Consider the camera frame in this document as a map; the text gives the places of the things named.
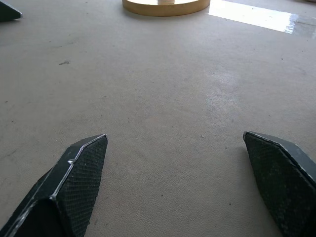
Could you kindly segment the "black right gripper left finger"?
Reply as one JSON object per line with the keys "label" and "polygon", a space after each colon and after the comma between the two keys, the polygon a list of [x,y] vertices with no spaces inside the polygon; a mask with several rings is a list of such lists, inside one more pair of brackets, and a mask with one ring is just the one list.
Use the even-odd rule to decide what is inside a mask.
{"label": "black right gripper left finger", "polygon": [[105,134],[69,146],[33,185],[2,227],[2,237],[82,237],[99,192]]}

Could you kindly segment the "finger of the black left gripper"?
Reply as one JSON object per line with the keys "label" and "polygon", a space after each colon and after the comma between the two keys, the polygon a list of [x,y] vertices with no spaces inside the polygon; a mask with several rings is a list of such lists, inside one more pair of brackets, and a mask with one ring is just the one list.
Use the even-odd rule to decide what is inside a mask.
{"label": "finger of the black left gripper", "polygon": [[7,22],[21,19],[23,14],[4,1],[0,1],[0,21]]}

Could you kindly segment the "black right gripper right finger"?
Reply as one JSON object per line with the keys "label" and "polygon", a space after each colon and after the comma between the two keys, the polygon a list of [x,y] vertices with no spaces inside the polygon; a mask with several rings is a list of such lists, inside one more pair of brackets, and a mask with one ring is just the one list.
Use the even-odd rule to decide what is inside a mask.
{"label": "black right gripper right finger", "polygon": [[243,134],[257,188],[284,237],[316,235],[316,164],[296,144]]}

